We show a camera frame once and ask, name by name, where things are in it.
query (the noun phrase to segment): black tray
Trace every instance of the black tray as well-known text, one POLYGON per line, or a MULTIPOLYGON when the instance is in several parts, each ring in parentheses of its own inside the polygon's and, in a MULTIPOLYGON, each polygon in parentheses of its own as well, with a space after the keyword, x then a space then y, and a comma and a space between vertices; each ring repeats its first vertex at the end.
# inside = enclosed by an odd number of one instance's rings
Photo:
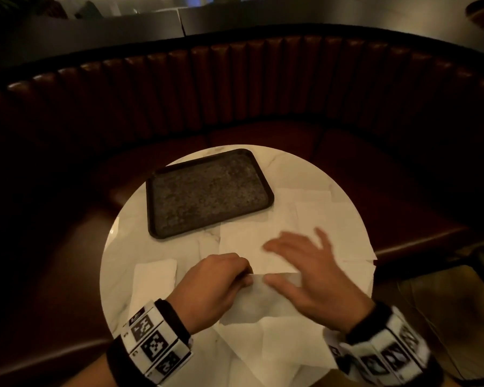
POLYGON ((252 152, 235 149, 153 173, 147 187, 148 231, 165 239, 274 203, 274 194, 252 152))

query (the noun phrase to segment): right hand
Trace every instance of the right hand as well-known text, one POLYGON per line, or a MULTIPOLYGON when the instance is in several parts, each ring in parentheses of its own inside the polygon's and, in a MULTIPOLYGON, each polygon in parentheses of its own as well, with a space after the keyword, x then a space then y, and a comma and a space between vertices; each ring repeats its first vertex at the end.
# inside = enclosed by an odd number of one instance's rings
POLYGON ((326 233, 319 228, 315 232, 321 239, 321 249, 307 236, 291 232, 282 232, 263 246, 301 272, 301 287, 280 274, 266 274, 264 282, 289 299, 307 318, 347 334, 369 315, 375 303, 337 266, 326 233))

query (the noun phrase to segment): left hand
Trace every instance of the left hand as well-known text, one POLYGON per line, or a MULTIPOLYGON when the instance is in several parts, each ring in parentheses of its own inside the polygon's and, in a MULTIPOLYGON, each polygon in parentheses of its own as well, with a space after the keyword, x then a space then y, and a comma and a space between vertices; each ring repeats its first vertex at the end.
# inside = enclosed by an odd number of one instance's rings
POLYGON ((249 261, 237 254, 210 255, 192 267, 167 301, 190 334, 213 326, 231 308, 236 294, 250 286, 249 261))

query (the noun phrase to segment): round table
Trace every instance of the round table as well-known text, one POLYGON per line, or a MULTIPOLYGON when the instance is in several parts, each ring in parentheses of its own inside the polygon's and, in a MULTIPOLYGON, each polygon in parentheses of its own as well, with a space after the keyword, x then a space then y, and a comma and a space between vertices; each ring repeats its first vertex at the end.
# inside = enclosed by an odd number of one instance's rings
MULTIPOLYGON (((349 197, 337 183, 313 164, 287 152, 264 146, 218 146, 192 153, 172 164, 238 148, 252 151, 272 190, 287 188, 329 191, 331 202, 351 203, 349 197)), ((272 209, 283 210, 284 207, 277 207, 275 203, 272 209)), ((266 220, 267 215, 268 212, 260 212, 244 217, 242 220, 262 222, 266 220)), ((359 224, 363 227, 358 213, 353 217, 355 217, 354 221, 360 220, 359 224)), ((369 243, 365 229, 360 238, 357 236, 353 240, 355 243, 369 243)), ((101 302, 104 316, 113 336, 118 335, 121 327, 131 316, 128 315, 128 309, 136 264, 175 259, 177 260, 177 284, 188 269, 202 258, 210 254, 217 254, 219 243, 220 225, 193 231, 165 241, 152 238, 147 229, 145 183, 142 184, 117 216, 102 256, 101 302)), ((195 353, 193 359, 200 365, 183 367, 173 378, 168 380, 168 384, 194 385, 195 387, 202 385, 205 387, 263 386, 213 328, 194 336, 193 351, 195 353), (190 373, 191 368, 194 368, 193 374, 190 373)), ((294 377, 291 386, 307 387, 323 377, 328 371, 328 369, 323 368, 302 366, 294 377)))

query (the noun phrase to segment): floor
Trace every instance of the floor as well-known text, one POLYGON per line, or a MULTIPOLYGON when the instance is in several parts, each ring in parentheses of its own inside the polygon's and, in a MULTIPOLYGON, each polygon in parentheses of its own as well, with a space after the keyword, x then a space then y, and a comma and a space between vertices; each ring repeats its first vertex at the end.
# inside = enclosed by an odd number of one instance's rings
MULTIPOLYGON (((484 283, 468 266, 375 285, 373 298, 397 306, 425 337, 443 369, 484 378, 484 283)), ((356 386, 332 371, 316 387, 356 386)))

